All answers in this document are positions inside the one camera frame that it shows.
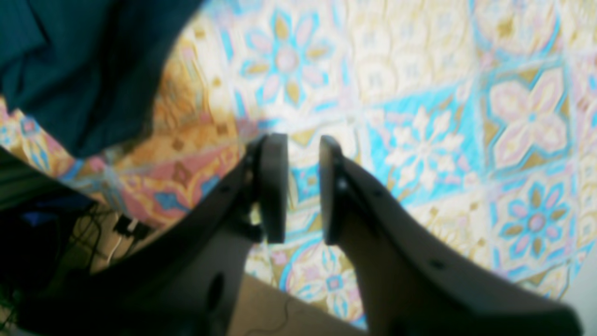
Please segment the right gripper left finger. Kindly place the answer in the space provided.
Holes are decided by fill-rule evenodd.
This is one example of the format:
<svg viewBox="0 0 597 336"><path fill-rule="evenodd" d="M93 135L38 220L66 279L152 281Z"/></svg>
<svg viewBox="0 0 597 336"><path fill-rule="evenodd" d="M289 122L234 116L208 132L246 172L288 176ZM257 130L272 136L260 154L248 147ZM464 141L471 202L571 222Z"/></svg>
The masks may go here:
<svg viewBox="0 0 597 336"><path fill-rule="evenodd" d="M85 280L23 298L39 336L223 336L249 251L285 240L288 143L251 142L208 196L152 243Z"/></svg>

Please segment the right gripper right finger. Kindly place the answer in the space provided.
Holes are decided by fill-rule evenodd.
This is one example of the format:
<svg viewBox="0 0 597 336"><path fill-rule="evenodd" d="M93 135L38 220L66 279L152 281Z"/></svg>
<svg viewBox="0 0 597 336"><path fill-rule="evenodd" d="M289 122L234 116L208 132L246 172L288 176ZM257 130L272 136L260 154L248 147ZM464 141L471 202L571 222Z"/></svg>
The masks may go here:
<svg viewBox="0 0 597 336"><path fill-rule="evenodd" d="M369 172L320 138L326 244L354 266L371 336L580 336L573 308L517 287L430 234Z"/></svg>

